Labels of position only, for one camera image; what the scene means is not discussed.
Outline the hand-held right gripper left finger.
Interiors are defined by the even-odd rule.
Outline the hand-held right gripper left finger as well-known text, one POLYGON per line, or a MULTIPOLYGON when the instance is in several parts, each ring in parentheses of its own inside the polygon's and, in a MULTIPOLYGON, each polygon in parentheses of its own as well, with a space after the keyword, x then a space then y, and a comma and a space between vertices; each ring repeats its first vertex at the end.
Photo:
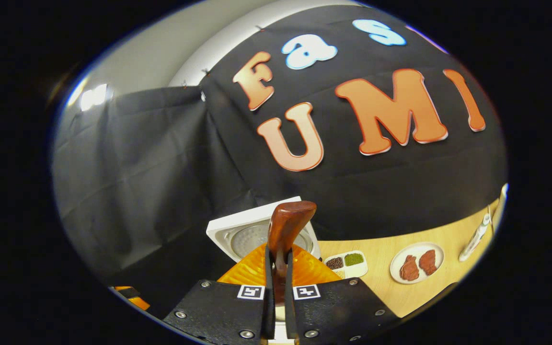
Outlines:
POLYGON ((266 345, 274 336, 275 304, 270 254, 259 245, 236 264, 258 264, 258 283, 199 280, 163 321, 187 338, 208 345, 266 345))

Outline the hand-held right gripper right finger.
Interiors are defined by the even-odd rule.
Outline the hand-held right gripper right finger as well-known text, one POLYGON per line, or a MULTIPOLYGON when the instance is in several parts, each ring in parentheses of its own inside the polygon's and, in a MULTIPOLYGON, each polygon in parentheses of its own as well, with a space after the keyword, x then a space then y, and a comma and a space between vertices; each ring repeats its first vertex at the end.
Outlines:
POLYGON ((286 327, 299 345, 368 345, 401 323, 359 277, 341 279, 297 245, 288 254, 286 327))

